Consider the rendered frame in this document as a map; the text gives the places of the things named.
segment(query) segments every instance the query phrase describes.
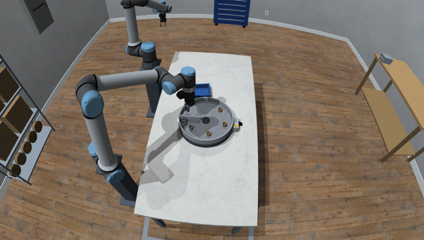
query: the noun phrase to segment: circular rotary feeder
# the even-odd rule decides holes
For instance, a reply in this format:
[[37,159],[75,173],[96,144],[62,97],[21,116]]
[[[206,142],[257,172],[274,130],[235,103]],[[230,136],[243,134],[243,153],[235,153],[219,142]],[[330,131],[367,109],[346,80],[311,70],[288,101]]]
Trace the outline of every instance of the circular rotary feeder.
[[179,130],[187,142],[198,147],[217,146],[231,135],[234,116],[222,101],[199,97],[193,106],[184,105],[179,114]]

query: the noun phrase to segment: copper colored part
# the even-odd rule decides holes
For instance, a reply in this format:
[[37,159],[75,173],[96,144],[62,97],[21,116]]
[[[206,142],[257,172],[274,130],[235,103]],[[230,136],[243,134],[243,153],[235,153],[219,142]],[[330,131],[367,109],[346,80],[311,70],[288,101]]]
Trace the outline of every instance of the copper colored part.
[[[10,170],[14,171],[17,175],[21,174],[21,166],[19,166],[18,164],[12,164],[10,166]],[[16,177],[15,174],[9,172],[10,175],[12,175],[12,177]]]
[[41,132],[41,129],[43,129],[43,124],[40,121],[35,121],[32,124],[32,130],[35,131],[36,133]]
[[27,162],[27,155],[25,155],[25,153],[18,152],[14,156],[14,162],[19,165],[24,165]]
[[30,142],[28,141],[24,141],[21,145],[20,145],[20,151],[23,152],[24,154],[29,154],[31,152],[31,150],[33,149],[33,146],[31,145]]
[[37,133],[35,131],[29,131],[26,134],[26,140],[30,143],[35,143],[37,141]]

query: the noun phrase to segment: table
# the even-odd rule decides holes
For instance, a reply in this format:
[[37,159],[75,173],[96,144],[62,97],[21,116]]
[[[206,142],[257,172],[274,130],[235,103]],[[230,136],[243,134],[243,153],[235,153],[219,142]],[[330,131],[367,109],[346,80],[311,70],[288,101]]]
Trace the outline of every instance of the table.
[[[176,52],[169,72],[175,76],[186,66],[195,69],[197,84],[211,85],[212,97],[226,103],[243,126],[218,146],[194,146],[178,127],[184,100],[162,93],[134,213],[146,217],[145,228],[149,218],[232,226],[233,234],[249,227],[252,240],[258,225],[258,130],[251,57]],[[143,234],[149,238],[147,229]]]

